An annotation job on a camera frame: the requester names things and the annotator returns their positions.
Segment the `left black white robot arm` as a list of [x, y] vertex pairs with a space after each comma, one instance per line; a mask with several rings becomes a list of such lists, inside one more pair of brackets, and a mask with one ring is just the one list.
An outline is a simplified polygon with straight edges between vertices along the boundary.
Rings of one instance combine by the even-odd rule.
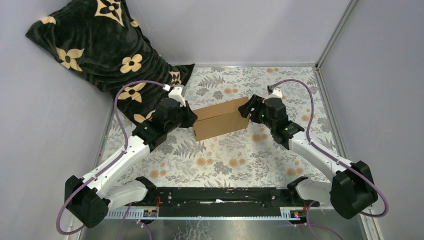
[[140, 123], [114, 155], [83, 177], [71, 176], [65, 182], [65, 204], [87, 228], [97, 226], [106, 215], [119, 207], [140, 202], [144, 206], [155, 200], [153, 184], [138, 177], [114, 186], [125, 171], [162, 144], [176, 128], [192, 127], [197, 115], [185, 99], [163, 98], [151, 120]]

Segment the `brown cardboard box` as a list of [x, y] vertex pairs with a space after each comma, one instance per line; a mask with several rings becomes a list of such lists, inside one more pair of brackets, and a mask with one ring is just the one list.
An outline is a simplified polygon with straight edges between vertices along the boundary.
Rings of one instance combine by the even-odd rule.
[[241, 116], [238, 108], [248, 101], [247, 97], [241, 97], [194, 110], [197, 115], [193, 124], [195, 140], [199, 142], [246, 129], [249, 120]]

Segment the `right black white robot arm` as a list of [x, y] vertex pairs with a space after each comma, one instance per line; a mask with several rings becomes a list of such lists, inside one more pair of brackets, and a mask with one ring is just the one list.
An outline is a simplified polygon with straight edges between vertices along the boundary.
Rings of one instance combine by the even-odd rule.
[[286, 198], [291, 205], [316, 201], [332, 206], [341, 217], [351, 219], [378, 200], [369, 166], [363, 161], [351, 162], [328, 153], [314, 143], [302, 126], [289, 119], [281, 99], [254, 94], [238, 111], [242, 118], [265, 125], [277, 144], [309, 161], [329, 180], [323, 182], [301, 176], [290, 182]]

